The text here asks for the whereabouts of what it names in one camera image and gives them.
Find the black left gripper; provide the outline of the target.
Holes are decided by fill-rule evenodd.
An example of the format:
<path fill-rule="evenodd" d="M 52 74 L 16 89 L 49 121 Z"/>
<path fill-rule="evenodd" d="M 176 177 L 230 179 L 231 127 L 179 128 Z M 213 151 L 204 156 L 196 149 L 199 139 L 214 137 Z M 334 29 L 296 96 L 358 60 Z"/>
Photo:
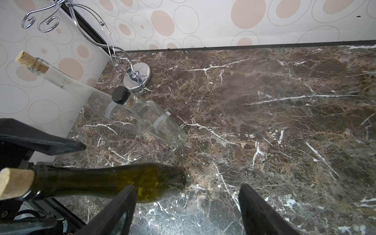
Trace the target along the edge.
<path fill-rule="evenodd" d="M 27 235 L 57 225 L 54 219 L 13 220 L 22 205 L 20 197 L 31 186 L 33 174 L 27 169 L 34 151 L 52 156 L 85 149 L 82 142 L 47 134 L 13 118 L 1 119 L 1 235 Z"/>

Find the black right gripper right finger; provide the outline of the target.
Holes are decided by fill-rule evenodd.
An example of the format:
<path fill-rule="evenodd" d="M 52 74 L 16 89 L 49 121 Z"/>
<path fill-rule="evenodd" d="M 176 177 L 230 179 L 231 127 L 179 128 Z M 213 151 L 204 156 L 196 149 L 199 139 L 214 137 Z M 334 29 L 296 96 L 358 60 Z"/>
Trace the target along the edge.
<path fill-rule="evenodd" d="M 240 187 L 239 204 L 247 235 L 299 234 L 248 184 Z"/>

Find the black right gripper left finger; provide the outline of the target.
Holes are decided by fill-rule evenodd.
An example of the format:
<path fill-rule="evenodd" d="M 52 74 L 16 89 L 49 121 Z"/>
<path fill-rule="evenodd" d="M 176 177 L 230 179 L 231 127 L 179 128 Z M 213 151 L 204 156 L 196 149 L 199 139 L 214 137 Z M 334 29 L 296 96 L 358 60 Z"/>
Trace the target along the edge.
<path fill-rule="evenodd" d="M 128 235 L 136 207 L 136 188 L 127 186 L 76 235 Z"/>

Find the dark green wine bottle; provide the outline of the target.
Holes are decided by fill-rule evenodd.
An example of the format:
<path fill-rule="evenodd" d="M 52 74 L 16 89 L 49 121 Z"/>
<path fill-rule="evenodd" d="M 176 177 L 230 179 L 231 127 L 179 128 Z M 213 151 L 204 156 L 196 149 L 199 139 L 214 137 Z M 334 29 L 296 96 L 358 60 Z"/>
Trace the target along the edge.
<path fill-rule="evenodd" d="M 108 168 L 69 168 L 36 165 L 31 186 L 22 201 L 65 196 L 115 198 L 127 186 L 136 188 L 138 203 L 154 203 L 179 194 L 187 178 L 178 167 L 160 163 L 129 164 Z"/>

